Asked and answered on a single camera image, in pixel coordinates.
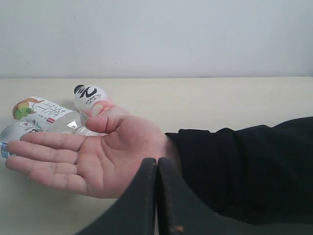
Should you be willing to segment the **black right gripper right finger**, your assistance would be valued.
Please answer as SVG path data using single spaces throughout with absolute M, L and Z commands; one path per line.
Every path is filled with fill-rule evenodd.
M 160 235 L 243 235 L 241 223 L 213 212 L 196 196 L 169 158 L 158 160 L 157 222 Z

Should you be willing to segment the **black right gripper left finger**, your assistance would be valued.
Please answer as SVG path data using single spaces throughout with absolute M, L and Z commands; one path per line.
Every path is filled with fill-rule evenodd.
M 146 158 L 124 193 L 78 235 L 153 235 L 157 162 Z

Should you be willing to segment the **person's open hand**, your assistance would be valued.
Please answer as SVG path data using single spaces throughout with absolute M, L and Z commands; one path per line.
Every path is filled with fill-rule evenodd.
M 117 198 L 145 158 L 176 155 L 168 137 L 141 117 L 99 116 L 87 120 L 97 136 L 28 133 L 7 144 L 5 165 L 50 188 L 95 198 Z

